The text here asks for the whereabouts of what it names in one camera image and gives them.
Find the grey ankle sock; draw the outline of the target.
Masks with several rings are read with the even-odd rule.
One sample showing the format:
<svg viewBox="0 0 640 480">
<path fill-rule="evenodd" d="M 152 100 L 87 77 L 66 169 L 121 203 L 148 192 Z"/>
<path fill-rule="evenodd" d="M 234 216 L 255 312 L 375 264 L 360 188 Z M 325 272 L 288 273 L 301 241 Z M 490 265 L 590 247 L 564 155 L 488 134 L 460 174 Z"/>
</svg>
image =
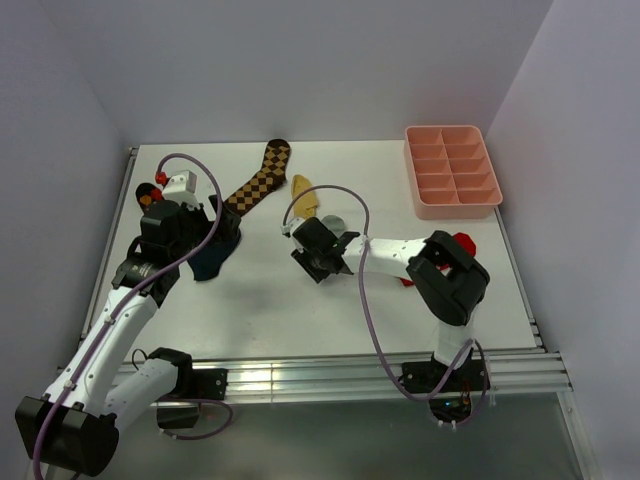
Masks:
<svg viewBox="0 0 640 480">
<path fill-rule="evenodd" d="M 347 231 L 345 221 L 337 215 L 326 215 L 321 219 L 321 223 L 337 238 L 341 237 Z"/>
</svg>

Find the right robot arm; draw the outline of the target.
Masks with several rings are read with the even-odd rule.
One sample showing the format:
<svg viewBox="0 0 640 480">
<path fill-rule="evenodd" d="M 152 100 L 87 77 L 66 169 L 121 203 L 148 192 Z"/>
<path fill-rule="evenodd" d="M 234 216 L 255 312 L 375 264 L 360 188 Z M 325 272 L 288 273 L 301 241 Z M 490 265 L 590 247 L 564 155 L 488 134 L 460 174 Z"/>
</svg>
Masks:
<svg viewBox="0 0 640 480">
<path fill-rule="evenodd" d="M 394 240 L 370 238 L 370 214 L 364 201 L 349 192 L 364 207 L 362 233 L 343 230 L 337 235 L 325 219 L 294 216 L 281 227 L 294 242 L 291 257 L 316 282 L 330 275 L 357 275 L 360 301 L 367 328 L 379 358 L 383 359 L 371 311 L 366 298 L 364 274 L 377 273 L 410 280 L 428 310 L 439 321 L 433 378 L 443 389 L 452 390 L 468 374 L 464 363 L 473 348 L 469 326 L 474 311 L 484 299 L 490 276 L 487 270 L 460 245 L 455 236 L 436 230 L 426 239 Z M 191 235 L 189 246 L 197 248 L 210 234 L 215 220 L 221 220 L 213 236 L 188 261 L 194 280 L 218 276 L 222 263 L 235 250 L 240 217 L 222 206 L 222 213 L 209 221 L 204 208 L 182 202 Z"/>
</svg>

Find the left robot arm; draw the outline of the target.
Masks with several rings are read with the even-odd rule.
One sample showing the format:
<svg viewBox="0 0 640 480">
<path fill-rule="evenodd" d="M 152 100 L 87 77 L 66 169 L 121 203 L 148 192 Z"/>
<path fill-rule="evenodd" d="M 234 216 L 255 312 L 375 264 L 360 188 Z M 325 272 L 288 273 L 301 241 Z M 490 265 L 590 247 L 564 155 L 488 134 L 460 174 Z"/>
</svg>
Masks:
<svg viewBox="0 0 640 480">
<path fill-rule="evenodd" d="M 99 475 L 121 434 L 158 400 L 216 405 L 234 414 L 223 386 L 211 396 L 196 393 L 192 357 L 170 348 L 154 350 L 136 373 L 112 384 L 134 340 L 179 280 L 180 265 L 188 263 L 196 281 L 212 280 L 238 245 L 240 215 L 217 196 L 209 199 L 213 220 L 201 204 L 163 199 L 146 208 L 141 233 L 118 266 L 89 336 L 40 397 L 19 403 L 15 420 L 34 478 L 42 478 L 45 464 L 75 477 Z"/>
</svg>

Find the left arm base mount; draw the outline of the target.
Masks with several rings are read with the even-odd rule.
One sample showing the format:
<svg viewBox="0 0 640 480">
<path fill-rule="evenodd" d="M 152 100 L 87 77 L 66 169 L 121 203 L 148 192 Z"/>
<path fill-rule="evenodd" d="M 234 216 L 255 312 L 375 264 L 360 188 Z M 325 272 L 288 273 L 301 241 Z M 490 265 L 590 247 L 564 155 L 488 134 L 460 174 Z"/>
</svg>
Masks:
<svg viewBox="0 0 640 480">
<path fill-rule="evenodd" d="M 186 430 L 196 425 L 203 407 L 187 399 L 218 400 L 225 397 L 228 370 L 223 368 L 195 369 L 188 385 L 179 392 L 161 398 L 156 409 L 156 421 L 161 429 Z"/>
</svg>

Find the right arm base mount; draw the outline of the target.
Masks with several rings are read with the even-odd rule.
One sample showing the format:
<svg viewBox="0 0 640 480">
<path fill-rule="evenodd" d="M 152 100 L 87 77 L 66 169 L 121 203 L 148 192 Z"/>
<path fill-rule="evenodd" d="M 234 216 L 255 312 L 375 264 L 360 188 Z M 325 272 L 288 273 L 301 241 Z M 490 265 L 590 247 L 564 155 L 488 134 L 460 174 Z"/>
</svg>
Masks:
<svg viewBox="0 0 640 480">
<path fill-rule="evenodd" d="M 405 362 L 398 380 L 413 395 L 432 392 L 447 368 L 434 358 L 429 361 Z M 428 402 L 439 426 L 455 429 L 472 416 L 488 399 L 491 381 L 481 359 L 469 357 L 447 377 L 438 394 Z"/>
</svg>

